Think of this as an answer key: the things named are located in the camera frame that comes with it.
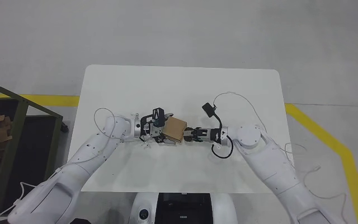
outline black cable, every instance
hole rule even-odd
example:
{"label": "black cable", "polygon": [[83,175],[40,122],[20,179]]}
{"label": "black cable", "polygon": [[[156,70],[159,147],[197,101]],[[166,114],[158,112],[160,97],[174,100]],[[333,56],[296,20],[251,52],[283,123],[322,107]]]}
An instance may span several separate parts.
{"label": "black cable", "polygon": [[214,154],[216,157],[218,157],[218,158],[229,158],[229,157],[231,156],[231,154],[233,153],[233,151],[234,151],[233,141],[231,140],[231,138],[230,138],[229,136],[226,136],[226,137],[230,140],[230,143],[231,143],[231,151],[230,151],[229,155],[227,155],[227,156],[219,156],[218,154],[216,154],[216,153],[214,152],[214,144],[211,146],[211,151],[212,151],[213,154]]}
{"label": "black cable", "polygon": [[221,136],[222,136],[223,123],[222,123],[222,120],[219,118],[219,116],[218,116],[216,113],[214,113],[214,117],[215,117],[215,118],[218,120],[218,122],[219,122],[218,140],[215,141],[215,142],[216,142],[216,143],[221,143],[220,138],[221,138]]}

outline black connector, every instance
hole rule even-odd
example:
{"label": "black connector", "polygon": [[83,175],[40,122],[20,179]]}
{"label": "black connector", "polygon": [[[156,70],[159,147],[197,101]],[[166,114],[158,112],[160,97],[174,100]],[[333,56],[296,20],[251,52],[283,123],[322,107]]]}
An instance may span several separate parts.
{"label": "black connector", "polygon": [[212,107],[208,102],[202,106],[202,109],[206,112],[206,114],[210,118],[215,115],[215,108]]}

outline floor marking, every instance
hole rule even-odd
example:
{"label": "floor marking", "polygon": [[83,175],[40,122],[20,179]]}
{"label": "floor marking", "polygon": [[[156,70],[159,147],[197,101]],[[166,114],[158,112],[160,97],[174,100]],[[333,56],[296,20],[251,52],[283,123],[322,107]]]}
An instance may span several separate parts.
{"label": "floor marking", "polygon": [[346,174],[347,185],[351,193],[354,212],[356,218],[358,218],[358,172],[352,151],[319,126],[309,116],[305,115],[295,105],[285,104],[285,107],[287,114],[291,115],[298,123],[307,128],[314,136],[340,156]]}

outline green metal frame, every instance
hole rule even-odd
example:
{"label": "green metal frame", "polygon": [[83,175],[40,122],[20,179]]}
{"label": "green metal frame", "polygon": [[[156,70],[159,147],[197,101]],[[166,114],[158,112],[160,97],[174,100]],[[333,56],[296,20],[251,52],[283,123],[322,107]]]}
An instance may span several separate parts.
{"label": "green metal frame", "polygon": [[2,203],[5,198],[5,193],[7,190],[7,183],[10,177],[10,173],[12,171],[12,164],[15,159],[18,143],[21,137],[23,124],[25,122],[27,109],[29,106],[33,106],[34,108],[41,110],[51,116],[56,117],[54,132],[52,135],[52,142],[49,151],[49,157],[46,165],[45,171],[45,179],[46,180],[53,172],[55,166],[56,153],[58,149],[59,135],[60,135],[60,127],[62,123],[63,117],[39,104],[36,104],[18,94],[15,94],[3,87],[0,87],[0,93],[3,93],[10,97],[10,99],[15,99],[18,101],[17,109],[15,112],[15,116],[12,123],[11,134],[12,140],[8,142],[5,148],[5,152],[2,158],[2,162],[0,165],[0,210],[2,210]]}

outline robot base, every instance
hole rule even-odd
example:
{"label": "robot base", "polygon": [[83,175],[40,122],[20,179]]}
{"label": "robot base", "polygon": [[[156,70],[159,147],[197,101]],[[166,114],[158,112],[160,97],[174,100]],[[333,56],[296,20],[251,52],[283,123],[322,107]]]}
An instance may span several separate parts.
{"label": "robot base", "polygon": [[237,216],[229,194],[138,193],[128,223],[237,224]]}

